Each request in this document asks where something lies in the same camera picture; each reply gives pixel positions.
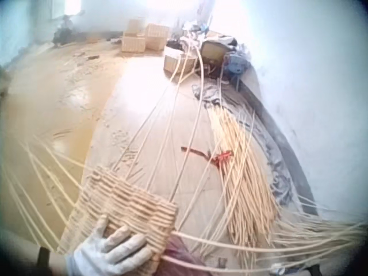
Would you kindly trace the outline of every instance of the glove finger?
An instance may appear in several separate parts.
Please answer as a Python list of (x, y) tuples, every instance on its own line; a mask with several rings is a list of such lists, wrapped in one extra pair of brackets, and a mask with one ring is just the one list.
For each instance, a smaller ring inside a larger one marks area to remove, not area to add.
[(106, 259), (109, 263), (115, 264), (130, 254), (136, 252), (139, 248), (143, 247), (146, 243), (145, 236), (143, 234), (137, 234), (132, 236), (125, 243), (119, 244), (106, 254)]
[(97, 221), (95, 228), (93, 229), (92, 236), (101, 239), (104, 236), (106, 226), (108, 226), (109, 219), (107, 215), (103, 214)]
[(144, 247), (130, 258), (116, 264), (113, 268), (114, 273), (116, 273), (116, 275), (121, 275), (130, 272), (143, 265), (152, 256), (153, 252), (149, 248)]
[(110, 250), (112, 250), (114, 247), (122, 243), (129, 235), (131, 234), (131, 231), (129, 227), (126, 225), (123, 227), (120, 227), (118, 230), (115, 231), (115, 233), (111, 234), (104, 242), (101, 248), (101, 251), (103, 253), (107, 253)]

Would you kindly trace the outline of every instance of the gloved hand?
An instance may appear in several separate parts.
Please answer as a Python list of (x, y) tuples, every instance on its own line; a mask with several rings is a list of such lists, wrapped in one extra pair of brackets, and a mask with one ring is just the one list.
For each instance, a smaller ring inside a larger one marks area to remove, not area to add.
[(145, 236), (137, 234), (127, 239), (131, 231), (126, 226), (104, 238), (108, 221), (102, 216), (92, 234), (66, 257), (68, 276), (118, 276), (150, 259), (152, 251), (145, 247)]

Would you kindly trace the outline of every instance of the blue wall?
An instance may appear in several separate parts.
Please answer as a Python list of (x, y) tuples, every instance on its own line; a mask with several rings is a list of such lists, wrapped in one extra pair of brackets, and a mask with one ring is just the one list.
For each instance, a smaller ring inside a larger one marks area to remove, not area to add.
[(32, 0), (0, 1), (0, 65), (18, 55), (32, 42)]

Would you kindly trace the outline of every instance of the bright window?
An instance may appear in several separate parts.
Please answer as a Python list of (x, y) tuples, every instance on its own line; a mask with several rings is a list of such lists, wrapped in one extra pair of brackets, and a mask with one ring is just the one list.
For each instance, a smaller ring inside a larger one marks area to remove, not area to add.
[(65, 0), (65, 14), (73, 16), (81, 10), (81, 0)]

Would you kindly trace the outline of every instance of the hand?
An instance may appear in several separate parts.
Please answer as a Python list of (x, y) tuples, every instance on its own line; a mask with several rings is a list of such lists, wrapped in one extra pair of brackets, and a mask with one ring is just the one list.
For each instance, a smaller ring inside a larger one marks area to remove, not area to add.
[(145, 236), (137, 234), (127, 239), (131, 234), (127, 226), (104, 238), (108, 221), (102, 216), (92, 234), (66, 257), (68, 276), (119, 276), (150, 259), (152, 251), (145, 246)]

